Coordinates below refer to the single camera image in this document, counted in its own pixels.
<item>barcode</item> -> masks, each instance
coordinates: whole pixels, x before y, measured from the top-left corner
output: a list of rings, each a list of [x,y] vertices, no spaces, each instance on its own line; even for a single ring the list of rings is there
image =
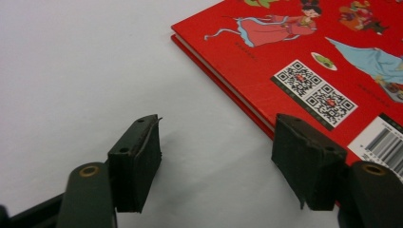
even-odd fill
[[[403,141],[388,128],[384,128],[366,147],[403,177]]]

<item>white surface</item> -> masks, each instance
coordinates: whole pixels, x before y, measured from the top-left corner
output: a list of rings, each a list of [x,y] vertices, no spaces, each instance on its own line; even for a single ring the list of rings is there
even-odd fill
[[[170,40],[217,0],[0,1],[0,203],[62,193],[136,119],[159,114],[163,162],[119,227],[338,227],[299,203],[263,132]]]

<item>blue robe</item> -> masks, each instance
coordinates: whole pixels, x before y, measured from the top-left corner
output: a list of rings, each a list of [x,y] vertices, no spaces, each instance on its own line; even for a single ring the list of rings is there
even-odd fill
[[[403,84],[403,70],[398,69],[403,64],[401,58],[381,49],[350,47],[330,38],[327,39],[336,46],[350,64],[373,78],[379,75],[387,83]]]

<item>red cover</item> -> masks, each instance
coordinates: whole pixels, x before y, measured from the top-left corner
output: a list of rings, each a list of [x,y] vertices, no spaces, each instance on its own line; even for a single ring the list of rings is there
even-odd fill
[[[297,116],[354,152],[347,163],[402,176],[402,12],[394,0],[226,0],[172,39],[270,138],[277,113]]]

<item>illustrated character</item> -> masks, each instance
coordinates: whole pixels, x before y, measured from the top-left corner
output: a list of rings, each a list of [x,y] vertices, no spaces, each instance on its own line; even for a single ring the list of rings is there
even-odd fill
[[[251,48],[279,41],[295,40],[300,35],[309,35],[317,30],[317,24],[313,20],[322,13],[317,0],[301,0],[302,16],[277,16],[269,15],[264,18],[245,17],[234,18],[238,24],[238,30],[221,28],[214,35],[205,35],[204,40],[216,37],[222,32],[232,32],[244,40]]]
[[[327,38],[343,57],[403,100],[403,59],[376,47],[358,48]]]
[[[382,35],[388,27],[380,25],[381,22],[374,17],[370,5],[368,1],[365,1],[364,4],[354,1],[349,8],[341,7],[340,23],[352,30],[372,29],[378,35]]]

